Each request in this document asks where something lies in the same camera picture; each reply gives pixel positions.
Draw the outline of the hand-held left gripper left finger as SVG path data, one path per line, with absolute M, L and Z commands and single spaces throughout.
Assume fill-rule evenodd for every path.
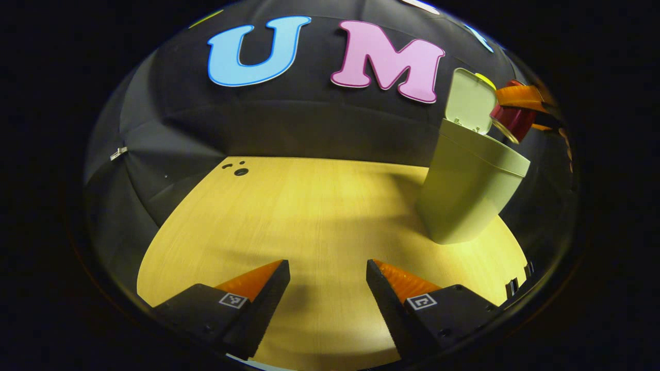
M 279 259 L 217 286 L 191 285 L 154 307 L 158 319 L 203 347 L 254 357 L 290 282 Z

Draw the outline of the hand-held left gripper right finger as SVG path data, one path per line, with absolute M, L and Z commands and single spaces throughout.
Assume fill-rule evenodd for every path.
M 405 360 L 452 348 L 500 315 L 499 306 L 464 285 L 441 288 L 377 259 L 366 263 L 366 282 Z

